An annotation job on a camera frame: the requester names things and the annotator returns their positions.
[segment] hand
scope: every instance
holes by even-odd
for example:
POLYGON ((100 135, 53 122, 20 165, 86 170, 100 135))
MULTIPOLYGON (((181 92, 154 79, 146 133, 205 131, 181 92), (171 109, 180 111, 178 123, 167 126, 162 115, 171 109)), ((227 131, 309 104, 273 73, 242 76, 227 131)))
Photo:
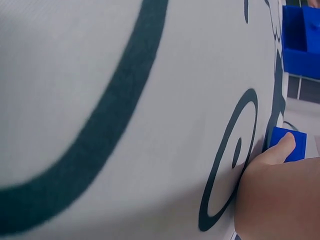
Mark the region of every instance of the hand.
POLYGON ((308 0, 308 5, 313 8, 320 8, 320 0, 308 0))
POLYGON ((245 170, 234 216, 242 240, 320 239, 320 158, 283 163, 295 146, 287 133, 245 170))

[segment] printed graphic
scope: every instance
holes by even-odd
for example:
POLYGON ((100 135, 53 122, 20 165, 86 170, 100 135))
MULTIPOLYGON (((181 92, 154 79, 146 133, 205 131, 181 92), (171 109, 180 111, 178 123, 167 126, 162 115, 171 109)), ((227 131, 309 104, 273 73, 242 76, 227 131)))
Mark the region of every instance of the printed graphic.
POLYGON ((168 0, 143 0, 109 85, 61 159, 27 183, 0 189, 0 236, 20 233, 49 220, 93 182, 125 131, 148 80, 167 6, 168 0))
MULTIPOLYGON (((264 0, 265 4, 269 8, 270 12, 270 18, 271 18, 271 26, 272 26, 272 32, 273 32, 273 37, 274 37, 274 50, 275 50, 275 63, 274 63, 274 87, 273 87, 273 98, 272 98, 272 109, 271 109, 271 116, 269 118, 266 131, 265 131, 265 136, 264 136, 264 141, 263 141, 263 147, 262 151, 265 151, 268 149, 268 145, 270 143, 271 135, 272 135, 272 130, 274 126, 277 125, 277 121, 279 118, 279 115, 282 114, 284 115, 285 108, 286 108, 286 101, 282 95, 282 85, 283 85, 283 68, 282 68, 282 55, 279 53, 279 50, 277 49, 276 42, 281 43, 281 21, 280 21, 280 13, 279 13, 279 2, 274 1, 272 6, 270 6, 270 3, 268 0, 264 0)), ((244 0, 244 19, 246 23, 249 22, 249 0, 244 0)), ((221 163, 221 159, 225 150, 225 147, 228 143, 229 136, 232 133, 233 127, 235 123, 237 122, 238 117, 240 116, 241 111, 243 108, 248 104, 249 102, 253 102, 255 106, 255 123, 253 127, 253 133, 252 133, 252 138, 251 138, 251 143, 250 147, 248 150, 248 155, 245 160, 244 168, 239 176, 239 179, 243 172, 246 169, 246 166, 248 165, 249 161, 249 156, 252 151, 253 147, 253 142, 254 142, 254 137, 255 137, 255 131, 256 131, 256 123, 257 123, 257 115, 258 115, 258 100, 256 92, 253 89, 249 89, 239 100, 237 103, 233 114, 231 116, 231 119, 229 121, 229 124, 227 125, 222 141, 220 143, 220 147, 218 149, 218 152, 215 156, 213 166, 209 175, 209 178, 207 180, 201 204, 200 204, 200 209, 199 209, 199 221, 198 221, 198 227, 201 231, 205 232, 208 231, 210 228, 212 228, 217 221, 221 218, 223 213, 226 211, 227 207, 229 206, 230 202, 232 201, 233 197, 235 196, 238 188, 238 184, 236 185, 235 189, 232 191, 230 194, 229 199, 226 201, 224 206, 221 208, 220 211, 218 211, 214 216, 209 216, 208 214, 208 205, 209 205, 209 200, 210 200, 210 195, 212 192, 212 188, 215 183, 215 178, 219 169, 219 165, 221 163)), ((236 162, 235 157, 233 158, 233 163, 232 163, 232 168, 236 165, 234 162, 236 162)))

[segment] blue block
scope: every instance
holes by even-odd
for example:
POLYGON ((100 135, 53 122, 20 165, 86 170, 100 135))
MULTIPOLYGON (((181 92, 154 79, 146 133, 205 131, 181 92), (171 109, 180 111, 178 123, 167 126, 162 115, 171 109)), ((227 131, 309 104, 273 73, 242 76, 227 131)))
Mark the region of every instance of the blue block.
POLYGON ((270 147, 275 146, 280 139, 282 139, 286 133, 292 133, 295 140, 295 149, 293 152, 285 159, 287 162, 295 162, 301 159, 305 159, 306 156, 306 146, 307 146, 307 134, 299 131, 288 130, 280 127, 274 127, 270 147))
POLYGON ((320 9, 283 6, 283 65, 288 73, 320 78, 320 9))

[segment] finger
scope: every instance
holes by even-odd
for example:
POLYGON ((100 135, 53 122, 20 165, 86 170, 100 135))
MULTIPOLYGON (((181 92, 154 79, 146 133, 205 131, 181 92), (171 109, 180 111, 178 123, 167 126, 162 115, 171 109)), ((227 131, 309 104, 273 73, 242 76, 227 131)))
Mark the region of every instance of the finger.
POLYGON ((283 164, 295 147, 295 137, 292 133, 287 132, 277 145, 260 154, 255 161, 269 165, 283 164))

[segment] blue plastic container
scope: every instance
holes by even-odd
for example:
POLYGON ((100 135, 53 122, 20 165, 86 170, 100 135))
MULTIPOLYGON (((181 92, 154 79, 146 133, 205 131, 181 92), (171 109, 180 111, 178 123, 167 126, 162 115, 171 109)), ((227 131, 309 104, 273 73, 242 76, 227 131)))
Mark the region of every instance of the blue plastic container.
POLYGON ((284 71, 320 79, 320 9, 283 6, 284 71))

